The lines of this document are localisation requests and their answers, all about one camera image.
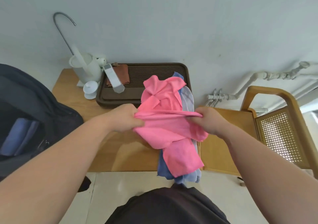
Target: white floor tile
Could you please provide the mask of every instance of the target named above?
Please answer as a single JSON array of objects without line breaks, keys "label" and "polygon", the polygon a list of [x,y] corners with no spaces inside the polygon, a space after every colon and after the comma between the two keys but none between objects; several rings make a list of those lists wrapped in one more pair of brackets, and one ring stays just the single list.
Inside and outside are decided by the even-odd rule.
[{"label": "white floor tile", "polygon": [[[87,224],[105,223],[113,211],[137,193],[170,187],[156,172],[97,173]],[[203,171],[200,183],[187,183],[209,197],[232,224],[267,223],[246,187],[235,176]]]},{"label": "white floor tile", "polygon": [[172,184],[173,181],[157,176],[157,172],[97,173],[86,223],[105,223],[114,210],[130,197]]},{"label": "white floor tile", "polygon": [[89,206],[92,199],[93,188],[95,183],[96,173],[90,172],[86,176],[91,180],[89,189],[77,193],[69,209],[65,213],[59,224],[85,224]]}]

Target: hand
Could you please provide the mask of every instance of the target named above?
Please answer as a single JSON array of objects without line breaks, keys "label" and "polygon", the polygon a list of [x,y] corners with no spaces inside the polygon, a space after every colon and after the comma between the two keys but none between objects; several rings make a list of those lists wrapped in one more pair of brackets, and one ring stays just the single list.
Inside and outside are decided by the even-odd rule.
[{"label": "hand", "polygon": [[145,124],[143,120],[133,117],[137,112],[133,104],[124,104],[102,116],[108,124],[109,131],[122,132]]},{"label": "hand", "polygon": [[203,117],[188,117],[188,119],[203,127],[209,134],[215,134],[220,137],[230,125],[222,115],[211,107],[199,107],[195,111],[202,114]]}]

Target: chair backrest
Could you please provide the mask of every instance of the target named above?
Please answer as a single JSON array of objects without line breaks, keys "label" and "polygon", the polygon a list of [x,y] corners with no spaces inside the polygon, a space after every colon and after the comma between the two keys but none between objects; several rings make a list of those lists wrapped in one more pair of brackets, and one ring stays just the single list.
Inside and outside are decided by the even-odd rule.
[{"label": "chair backrest", "polygon": [[249,111],[248,108],[258,93],[278,95],[287,103],[286,107],[256,118],[259,139],[300,168],[312,169],[318,179],[318,151],[296,99],[282,89],[250,86],[241,111]]}]

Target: white saucer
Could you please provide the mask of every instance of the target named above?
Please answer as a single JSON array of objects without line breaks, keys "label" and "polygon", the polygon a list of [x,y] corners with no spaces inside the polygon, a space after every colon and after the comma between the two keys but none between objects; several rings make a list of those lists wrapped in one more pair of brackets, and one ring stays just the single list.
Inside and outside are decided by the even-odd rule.
[{"label": "white saucer", "polygon": [[96,93],[95,94],[87,94],[87,93],[85,93],[84,94],[84,97],[86,98],[86,99],[94,99],[94,98],[96,98]]}]

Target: black backpack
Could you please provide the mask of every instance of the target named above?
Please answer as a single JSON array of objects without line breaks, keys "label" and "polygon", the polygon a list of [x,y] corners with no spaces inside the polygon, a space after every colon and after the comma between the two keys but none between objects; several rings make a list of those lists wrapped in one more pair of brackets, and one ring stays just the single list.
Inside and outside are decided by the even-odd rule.
[{"label": "black backpack", "polygon": [[[83,124],[81,115],[59,103],[39,81],[25,72],[0,64],[0,140],[17,118],[39,121],[37,131],[18,156],[0,155],[0,180]],[[85,177],[79,191],[88,189]]]}]

